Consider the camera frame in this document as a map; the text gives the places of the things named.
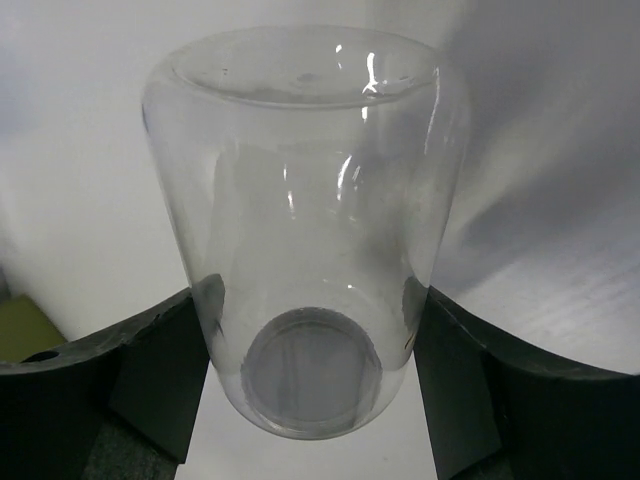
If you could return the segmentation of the clear wide plastic jar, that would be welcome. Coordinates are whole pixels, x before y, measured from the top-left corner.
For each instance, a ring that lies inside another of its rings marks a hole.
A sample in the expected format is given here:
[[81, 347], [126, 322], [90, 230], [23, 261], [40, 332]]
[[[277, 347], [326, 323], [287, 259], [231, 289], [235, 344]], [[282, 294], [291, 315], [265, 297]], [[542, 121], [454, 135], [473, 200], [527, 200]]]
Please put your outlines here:
[[142, 119], [230, 403], [298, 440], [377, 417], [404, 379], [466, 151], [461, 76], [396, 34], [254, 27], [168, 54]]

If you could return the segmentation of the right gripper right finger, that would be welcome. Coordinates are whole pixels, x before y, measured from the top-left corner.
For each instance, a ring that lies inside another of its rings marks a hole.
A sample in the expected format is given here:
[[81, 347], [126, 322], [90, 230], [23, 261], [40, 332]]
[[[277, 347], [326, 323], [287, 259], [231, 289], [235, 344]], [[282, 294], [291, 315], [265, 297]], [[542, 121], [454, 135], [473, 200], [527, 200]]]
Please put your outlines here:
[[414, 358], [438, 478], [638, 478], [637, 375], [543, 350], [436, 289]]

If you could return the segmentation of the olive green plastic bin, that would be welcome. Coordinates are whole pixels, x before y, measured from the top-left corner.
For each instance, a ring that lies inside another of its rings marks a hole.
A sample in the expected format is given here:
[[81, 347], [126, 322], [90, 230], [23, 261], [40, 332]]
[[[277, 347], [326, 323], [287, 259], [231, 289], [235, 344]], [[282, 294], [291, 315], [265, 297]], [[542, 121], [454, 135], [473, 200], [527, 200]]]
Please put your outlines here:
[[1, 303], [0, 321], [0, 354], [4, 362], [19, 363], [66, 342], [48, 316], [25, 295]]

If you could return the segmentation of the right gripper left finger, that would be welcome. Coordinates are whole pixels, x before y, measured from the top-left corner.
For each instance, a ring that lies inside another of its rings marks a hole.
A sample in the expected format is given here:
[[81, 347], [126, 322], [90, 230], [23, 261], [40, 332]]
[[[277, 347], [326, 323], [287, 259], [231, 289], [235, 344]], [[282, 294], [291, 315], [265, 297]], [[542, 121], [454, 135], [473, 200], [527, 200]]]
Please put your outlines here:
[[172, 479], [209, 356], [189, 290], [1, 365], [4, 479]]

